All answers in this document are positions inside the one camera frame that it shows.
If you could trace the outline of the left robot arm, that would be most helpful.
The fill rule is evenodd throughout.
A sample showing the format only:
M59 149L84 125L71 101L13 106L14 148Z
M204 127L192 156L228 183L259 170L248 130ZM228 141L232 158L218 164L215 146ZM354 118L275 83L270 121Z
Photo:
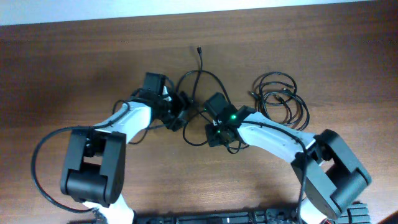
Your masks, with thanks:
M172 131L186 123L192 101L174 86L166 87L166 80L165 75L147 73L143 87L122 100L108 119L71 132L60 190L102 215L106 223L134 221L134 211L121 195L126 146L156 119Z

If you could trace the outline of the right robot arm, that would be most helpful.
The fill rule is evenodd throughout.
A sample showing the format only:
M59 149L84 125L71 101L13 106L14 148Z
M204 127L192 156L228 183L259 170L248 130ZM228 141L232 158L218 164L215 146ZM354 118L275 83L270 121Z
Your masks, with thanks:
M326 129L321 134L288 128L247 106L237 109L221 93L204 103L212 123L206 125L209 145L225 146L237 141L260 147L289 163L298 180L300 193L297 223L359 223L369 221L356 198L372 182L343 138Z

